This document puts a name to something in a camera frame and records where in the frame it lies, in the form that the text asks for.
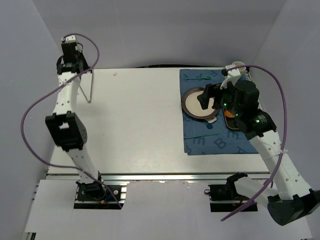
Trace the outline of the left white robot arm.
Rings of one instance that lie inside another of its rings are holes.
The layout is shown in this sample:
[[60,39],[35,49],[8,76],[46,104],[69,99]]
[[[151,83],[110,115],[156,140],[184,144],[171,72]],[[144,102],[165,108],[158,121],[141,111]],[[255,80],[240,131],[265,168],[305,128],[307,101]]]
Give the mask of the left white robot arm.
[[52,115],[45,117],[45,124],[54,143],[60,147],[72,160],[80,176],[78,185],[94,185],[100,179],[100,173],[92,163],[86,149],[88,133],[85,125],[76,114],[78,91],[81,91],[81,77],[77,74],[84,72],[84,77],[93,77],[93,71],[80,49],[80,44],[74,35],[61,41],[63,55],[56,64],[58,85],[57,100]]

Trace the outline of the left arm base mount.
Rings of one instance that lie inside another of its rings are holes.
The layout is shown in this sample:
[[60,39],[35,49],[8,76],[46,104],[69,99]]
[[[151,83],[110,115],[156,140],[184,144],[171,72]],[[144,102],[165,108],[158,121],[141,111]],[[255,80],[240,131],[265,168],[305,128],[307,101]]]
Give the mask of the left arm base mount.
[[73,204],[73,208],[76,210],[120,210],[124,205],[121,200],[121,185],[108,185],[121,205],[119,206],[112,194],[103,185],[97,182],[80,183],[79,181],[76,184],[77,190]]

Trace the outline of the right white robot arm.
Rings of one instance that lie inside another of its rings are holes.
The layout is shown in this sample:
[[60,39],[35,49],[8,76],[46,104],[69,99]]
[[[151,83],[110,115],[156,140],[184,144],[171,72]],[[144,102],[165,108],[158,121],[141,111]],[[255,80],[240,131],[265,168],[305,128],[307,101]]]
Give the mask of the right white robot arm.
[[245,173],[228,177],[229,195],[249,198],[233,213],[258,203],[278,225],[285,226],[313,213],[320,206],[320,192],[313,190],[294,166],[272,118],[259,108],[259,95],[253,82],[240,81],[229,82],[225,88],[220,83],[207,84],[197,99],[204,110],[213,99],[213,108],[227,110],[235,117],[238,128],[261,156],[276,186],[271,188],[268,181],[260,184]]

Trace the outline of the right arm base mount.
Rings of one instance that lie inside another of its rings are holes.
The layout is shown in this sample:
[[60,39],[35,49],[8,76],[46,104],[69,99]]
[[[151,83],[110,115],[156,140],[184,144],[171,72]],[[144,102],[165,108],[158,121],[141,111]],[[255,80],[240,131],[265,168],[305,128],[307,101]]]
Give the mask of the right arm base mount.
[[211,213],[231,213],[249,200],[242,195],[232,196],[225,184],[208,185],[203,192],[209,196]]

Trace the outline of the round metal plate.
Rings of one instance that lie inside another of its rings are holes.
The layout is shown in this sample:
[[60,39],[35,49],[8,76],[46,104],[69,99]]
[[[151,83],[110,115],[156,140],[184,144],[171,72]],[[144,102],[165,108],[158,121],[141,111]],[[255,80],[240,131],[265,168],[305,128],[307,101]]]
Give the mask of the round metal plate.
[[188,89],[181,97],[181,107],[183,111],[192,118],[198,120],[211,120],[214,119],[218,113],[219,109],[214,109],[214,98],[209,99],[208,108],[203,110],[201,104],[198,100],[198,96],[204,92],[204,87],[193,87]]

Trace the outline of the small croissant bread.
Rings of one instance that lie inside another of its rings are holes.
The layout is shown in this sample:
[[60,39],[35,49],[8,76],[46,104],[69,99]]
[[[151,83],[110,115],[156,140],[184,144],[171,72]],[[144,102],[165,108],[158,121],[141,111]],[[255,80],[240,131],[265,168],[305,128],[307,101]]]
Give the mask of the small croissant bread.
[[235,116],[232,113],[230,113],[228,110],[224,111],[224,115],[225,115],[226,118],[229,118],[229,119],[234,119],[235,118]]

